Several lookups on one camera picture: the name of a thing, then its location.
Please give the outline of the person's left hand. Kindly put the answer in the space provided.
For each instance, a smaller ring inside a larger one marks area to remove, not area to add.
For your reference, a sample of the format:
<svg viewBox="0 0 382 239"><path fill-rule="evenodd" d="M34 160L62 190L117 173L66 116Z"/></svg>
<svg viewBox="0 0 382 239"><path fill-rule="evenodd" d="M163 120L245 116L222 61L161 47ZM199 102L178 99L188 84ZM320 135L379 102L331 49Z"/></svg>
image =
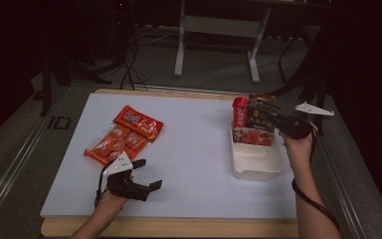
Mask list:
<svg viewBox="0 0 382 239"><path fill-rule="evenodd" d="M95 208L104 212L119 213L127 203L128 198L112 194L107 188L99 195Z"/></svg>

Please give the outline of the gold foil packet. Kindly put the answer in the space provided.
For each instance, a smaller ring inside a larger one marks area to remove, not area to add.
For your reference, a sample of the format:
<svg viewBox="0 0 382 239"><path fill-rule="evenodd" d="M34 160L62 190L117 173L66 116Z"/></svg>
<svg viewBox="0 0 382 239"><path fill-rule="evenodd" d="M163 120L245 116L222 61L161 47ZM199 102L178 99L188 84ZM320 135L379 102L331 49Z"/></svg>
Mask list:
<svg viewBox="0 0 382 239"><path fill-rule="evenodd" d="M249 95L249 101L252 103L255 102L266 102L266 103L272 103L276 98L269 96L269 95L260 95L260 94L250 94Z"/></svg>

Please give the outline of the red snack box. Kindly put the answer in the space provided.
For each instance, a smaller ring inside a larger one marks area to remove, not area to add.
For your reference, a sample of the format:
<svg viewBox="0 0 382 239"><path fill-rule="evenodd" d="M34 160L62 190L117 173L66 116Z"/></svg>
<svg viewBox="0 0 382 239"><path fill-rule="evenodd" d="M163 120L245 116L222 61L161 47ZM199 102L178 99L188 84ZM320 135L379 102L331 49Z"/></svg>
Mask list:
<svg viewBox="0 0 382 239"><path fill-rule="evenodd" d="M249 101L247 97L237 97L233 104L234 142L270 145L274 136L275 123L267 118L263 107L276 107L266 102Z"/></svg>

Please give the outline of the white plastic container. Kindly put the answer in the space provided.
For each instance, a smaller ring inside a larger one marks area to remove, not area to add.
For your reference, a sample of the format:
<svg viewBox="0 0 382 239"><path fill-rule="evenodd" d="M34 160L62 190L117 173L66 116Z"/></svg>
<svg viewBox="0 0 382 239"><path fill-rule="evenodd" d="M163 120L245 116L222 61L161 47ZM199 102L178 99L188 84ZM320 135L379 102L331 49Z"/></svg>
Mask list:
<svg viewBox="0 0 382 239"><path fill-rule="evenodd" d="M247 180L270 180L284 169L280 146L274 135L270 145L234 142L231 127L232 169L235 177Z"/></svg>

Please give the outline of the person's right hand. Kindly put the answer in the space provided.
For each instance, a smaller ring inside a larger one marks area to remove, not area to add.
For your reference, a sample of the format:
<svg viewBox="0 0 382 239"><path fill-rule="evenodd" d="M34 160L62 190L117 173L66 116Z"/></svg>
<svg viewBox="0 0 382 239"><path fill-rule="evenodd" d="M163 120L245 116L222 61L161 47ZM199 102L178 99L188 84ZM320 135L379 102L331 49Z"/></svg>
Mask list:
<svg viewBox="0 0 382 239"><path fill-rule="evenodd" d="M280 132L284 140L286 153L292 167L309 165L315 148L317 126L312 124L308 136L301 139L293 139L284 132Z"/></svg>

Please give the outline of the grey metal rail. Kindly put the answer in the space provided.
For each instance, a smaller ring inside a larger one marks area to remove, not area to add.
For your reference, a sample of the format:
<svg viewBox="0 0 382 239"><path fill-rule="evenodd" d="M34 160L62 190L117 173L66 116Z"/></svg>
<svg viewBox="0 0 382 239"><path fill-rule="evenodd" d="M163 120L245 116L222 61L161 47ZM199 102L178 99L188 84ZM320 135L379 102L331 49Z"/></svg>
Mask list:
<svg viewBox="0 0 382 239"><path fill-rule="evenodd" d="M42 102L30 98L0 126L0 205L67 90L67 87L56 89L42 116Z"/></svg>
<svg viewBox="0 0 382 239"><path fill-rule="evenodd" d="M333 153L328 147L326 140L321 136L319 147L325 157L325 168L329 176L329 181L333 188L334 195L339 203L340 211L344 217L345 224L350 231L352 239L366 239L365 232L360 225L358 215L350 200L349 194L338 172L337 165L333 158Z"/></svg>

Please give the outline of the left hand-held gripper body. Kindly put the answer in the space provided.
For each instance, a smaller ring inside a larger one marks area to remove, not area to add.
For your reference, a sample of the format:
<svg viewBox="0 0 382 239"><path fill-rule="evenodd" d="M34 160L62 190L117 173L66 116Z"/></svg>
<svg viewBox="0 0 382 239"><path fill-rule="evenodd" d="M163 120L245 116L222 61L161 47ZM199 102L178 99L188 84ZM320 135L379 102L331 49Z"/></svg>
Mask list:
<svg viewBox="0 0 382 239"><path fill-rule="evenodd" d="M106 176L106 187L119 197L145 201L150 194L149 187L132 181L131 174L134 170L132 163L125 152L110 162L103 171L103 175Z"/></svg>

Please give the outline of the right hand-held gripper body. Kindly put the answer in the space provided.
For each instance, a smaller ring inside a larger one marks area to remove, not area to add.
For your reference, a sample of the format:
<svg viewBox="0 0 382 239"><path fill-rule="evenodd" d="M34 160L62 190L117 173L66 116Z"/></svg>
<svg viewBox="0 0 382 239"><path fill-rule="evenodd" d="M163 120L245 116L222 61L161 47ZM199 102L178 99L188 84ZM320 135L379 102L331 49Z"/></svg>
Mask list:
<svg viewBox="0 0 382 239"><path fill-rule="evenodd" d="M328 111L320 107L313 106L307 102L297 105L298 112L316 116L334 116L334 111ZM273 116L276 128L291 137L292 139L302 139L312 132L312 125L306 119L297 116L284 116L278 114Z"/></svg>

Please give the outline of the black metal stand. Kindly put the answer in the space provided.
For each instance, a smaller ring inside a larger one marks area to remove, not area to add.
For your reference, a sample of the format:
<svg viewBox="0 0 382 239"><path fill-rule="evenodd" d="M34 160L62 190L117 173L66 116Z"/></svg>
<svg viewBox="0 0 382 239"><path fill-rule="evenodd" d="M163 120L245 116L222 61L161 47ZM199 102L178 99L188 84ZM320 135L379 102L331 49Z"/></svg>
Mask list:
<svg viewBox="0 0 382 239"><path fill-rule="evenodd" d="M52 106L52 77L55 77L60 85L69 86L72 82L71 71L74 71L89 81L109 84L109 81L83 66L92 64L94 57L82 25L76 27L72 23L48 22L40 29L37 37L42 50L43 70L41 117L45 116Z"/></svg>
<svg viewBox="0 0 382 239"><path fill-rule="evenodd" d="M321 31L320 25L303 25L299 27L300 36L307 45L307 52L295 73L287 80L284 74L282 58L295 42L292 39L281 53L278 67L285 85L270 92L270 96L278 97L298 87L303 87L298 99L301 102L311 103L315 100L315 106L322 108L325 103L327 77L319 72L315 65L314 50L317 47L316 38Z"/></svg>

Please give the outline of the white metal frame stand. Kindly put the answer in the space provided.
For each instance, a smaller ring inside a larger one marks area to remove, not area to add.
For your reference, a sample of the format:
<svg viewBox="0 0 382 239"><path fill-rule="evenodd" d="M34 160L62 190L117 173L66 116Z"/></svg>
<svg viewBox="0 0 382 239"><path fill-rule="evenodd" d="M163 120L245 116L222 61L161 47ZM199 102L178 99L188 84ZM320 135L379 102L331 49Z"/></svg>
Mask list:
<svg viewBox="0 0 382 239"><path fill-rule="evenodd" d="M185 9L186 0L181 0L179 19L179 41L174 67L175 77L181 77L183 74L185 56L185 33L192 32L253 38L255 40L254 47L251 51L247 53L248 65L251 73L252 82L254 84L258 84L261 81L256 57L272 12L271 8L267 8L263 11L262 19L260 21L246 21L193 16L187 15L185 13Z"/></svg>

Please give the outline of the orange candy packet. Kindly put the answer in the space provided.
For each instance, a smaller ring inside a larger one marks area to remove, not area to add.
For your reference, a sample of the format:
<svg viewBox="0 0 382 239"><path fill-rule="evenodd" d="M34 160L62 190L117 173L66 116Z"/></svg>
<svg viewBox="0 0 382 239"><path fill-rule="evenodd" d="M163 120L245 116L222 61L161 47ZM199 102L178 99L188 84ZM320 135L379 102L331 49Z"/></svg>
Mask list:
<svg viewBox="0 0 382 239"><path fill-rule="evenodd" d="M84 155L106 165L125 153L134 159L160 135L164 123L145 115L130 106L125 106L112 124L85 149Z"/></svg>

